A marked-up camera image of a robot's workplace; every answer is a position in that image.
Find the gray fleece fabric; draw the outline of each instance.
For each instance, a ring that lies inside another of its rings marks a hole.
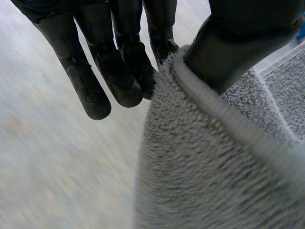
[[[184,64],[187,48],[157,74],[140,151],[134,228],[304,229],[305,145],[299,143],[305,73],[299,57],[305,46],[281,60],[285,65],[261,74],[249,70],[223,96]],[[276,72],[299,83],[276,81]],[[280,98],[283,83],[295,85]]]

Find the robotic hand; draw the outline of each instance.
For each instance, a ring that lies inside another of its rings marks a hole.
[[[153,93],[155,70],[140,41],[142,5],[158,64],[178,50],[173,41],[177,0],[12,0],[54,49],[87,115],[101,120],[111,104],[88,64],[74,19],[116,101],[138,105]],[[112,24],[117,42],[113,41]]]
[[[304,0],[209,0],[211,16],[184,56],[186,65],[219,94],[302,26]]]
[[[155,70],[139,37],[142,0],[12,1],[55,50],[89,117],[105,118],[111,105],[88,64],[73,17],[118,103],[133,107],[142,97],[151,97]],[[302,25],[304,0],[209,1],[212,14],[184,61],[220,94],[287,44]],[[168,53],[178,49],[173,41],[177,0],[143,0],[143,5],[152,50],[160,65]],[[112,22],[119,50],[114,46]]]

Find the fuzzy fabric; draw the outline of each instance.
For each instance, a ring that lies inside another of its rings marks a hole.
[[[186,50],[157,74],[134,228],[305,228],[304,148],[291,149],[302,131],[281,116],[274,84],[250,70],[218,96],[187,68]]]

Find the white floor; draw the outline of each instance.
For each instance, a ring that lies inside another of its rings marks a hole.
[[[207,0],[179,0],[174,35],[191,43]],[[0,229],[130,229],[137,152],[149,102],[112,103],[106,120],[83,111],[52,48],[12,5],[0,6]],[[153,60],[146,18],[141,39]],[[295,46],[259,63],[263,69]]]

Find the gray floor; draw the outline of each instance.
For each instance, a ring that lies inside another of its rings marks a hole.
[[[178,1],[179,45],[191,43],[210,14],[207,0]],[[43,36],[11,4],[0,6],[0,229],[131,228],[137,152],[149,102],[112,103],[106,120],[83,111]],[[153,61],[146,18],[141,39]],[[263,69],[296,44],[259,63]]]

